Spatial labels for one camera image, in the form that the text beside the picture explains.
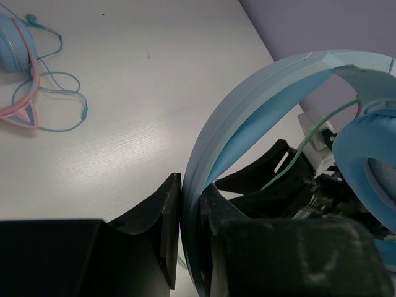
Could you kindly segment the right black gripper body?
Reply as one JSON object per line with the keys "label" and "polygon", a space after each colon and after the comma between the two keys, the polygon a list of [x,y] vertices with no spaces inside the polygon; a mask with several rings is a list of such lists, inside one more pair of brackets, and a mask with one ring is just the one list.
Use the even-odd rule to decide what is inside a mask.
{"label": "right black gripper body", "polygon": [[375,238],[395,234],[363,206],[333,161],[325,170],[318,170],[301,153],[291,169],[297,174],[293,181],[302,182],[291,196],[291,218],[351,218],[365,226]]}

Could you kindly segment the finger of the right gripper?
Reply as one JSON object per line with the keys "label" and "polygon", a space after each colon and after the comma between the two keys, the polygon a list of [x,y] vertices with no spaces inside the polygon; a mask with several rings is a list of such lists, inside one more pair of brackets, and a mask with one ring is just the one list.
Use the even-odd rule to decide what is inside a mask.
{"label": "finger of the right gripper", "polygon": [[238,196],[231,203],[249,218],[293,218],[308,206],[316,183],[307,179],[291,179],[261,190],[250,184],[237,185],[228,191]]}
{"label": "finger of the right gripper", "polygon": [[306,156],[301,153],[292,167],[272,184],[268,183],[291,164],[297,150],[284,139],[273,146],[256,161],[243,169],[215,181],[217,189],[248,195],[264,189],[271,195],[300,188],[306,178]]}

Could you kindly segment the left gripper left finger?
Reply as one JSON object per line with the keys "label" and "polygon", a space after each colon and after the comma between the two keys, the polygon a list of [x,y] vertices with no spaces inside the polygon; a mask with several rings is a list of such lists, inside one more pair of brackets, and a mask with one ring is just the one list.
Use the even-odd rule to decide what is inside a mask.
{"label": "left gripper left finger", "polygon": [[116,230],[117,290],[173,290],[179,244],[181,175],[171,173],[149,197],[108,222]]}

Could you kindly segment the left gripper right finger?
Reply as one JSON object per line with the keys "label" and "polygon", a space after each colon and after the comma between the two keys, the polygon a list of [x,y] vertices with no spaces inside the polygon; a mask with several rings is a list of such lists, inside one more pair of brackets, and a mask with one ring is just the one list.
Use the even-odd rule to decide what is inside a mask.
{"label": "left gripper right finger", "polygon": [[227,200],[214,184],[209,185],[200,200],[199,268],[204,281],[205,296],[229,296],[226,252],[222,228],[226,222],[247,219]]}

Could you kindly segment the light blue headphones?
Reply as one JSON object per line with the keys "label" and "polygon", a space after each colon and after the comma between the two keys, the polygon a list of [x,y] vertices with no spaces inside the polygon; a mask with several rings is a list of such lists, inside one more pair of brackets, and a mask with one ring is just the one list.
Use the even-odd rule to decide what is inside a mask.
{"label": "light blue headphones", "polygon": [[364,51],[297,54],[253,73],[216,107],[196,140],[182,190],[183,248],[188,271],[199,296],[205,296],[197,247],[199,196],[204,189],[333,74],[362,93],[363,87],[369,84],[361,75],[373,71],[393,79],[394,66],[394,58]]}

